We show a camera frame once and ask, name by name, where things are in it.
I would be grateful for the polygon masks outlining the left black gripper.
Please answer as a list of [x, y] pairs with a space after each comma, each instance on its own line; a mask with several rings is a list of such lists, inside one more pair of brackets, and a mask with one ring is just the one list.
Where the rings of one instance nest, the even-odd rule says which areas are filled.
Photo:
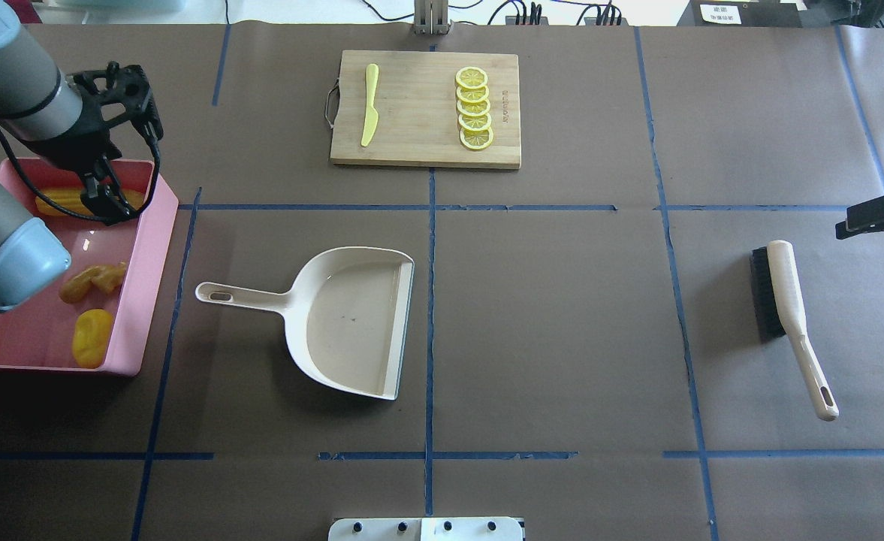
[[109, 62], [101, 71], [71, 73], [66, 83], [66, 93], [77, 99], [79, 112], [68, 114], [67, 128], [29, 138], [29, 149], [48, 164], [81, 177], [81, 203], [92, 218], [106, 220], [106, 225], [136, 219], [138, 210], [127, 199], [111, 165], [122, 157], [112, 143], [111, 130], [131, 125], [153, 160], [160, 163], [164, 130], [143, 66]]

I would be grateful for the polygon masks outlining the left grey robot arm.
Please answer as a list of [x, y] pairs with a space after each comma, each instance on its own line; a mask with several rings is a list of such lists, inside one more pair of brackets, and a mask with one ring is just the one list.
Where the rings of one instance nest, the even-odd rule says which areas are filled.
[[[114, 169], [122, 154], [111, 131], [131, 125], [149, 147], [151, 178], [133, 205]], [[71, 218], [118, 225], [149, 208], [160, 172], [163, 127], [142, 66], [109, 62], [100, 71], [61, 71], [53, 57], [0, 1], [0, 145], [23, 185]], [[80, 182], [80, 211], [53, 201], [29, 178], [11, 141]], [[71, 266], [70, 253], [43, 219], [0, 185], [0, 313], [43, 291]]]

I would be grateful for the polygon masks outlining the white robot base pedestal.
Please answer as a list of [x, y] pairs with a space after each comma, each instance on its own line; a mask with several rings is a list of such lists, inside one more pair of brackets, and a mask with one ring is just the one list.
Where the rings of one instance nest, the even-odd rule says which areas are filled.
[[328, 540], [525, 540], [523, 520], [509, 516], [342, 518]]

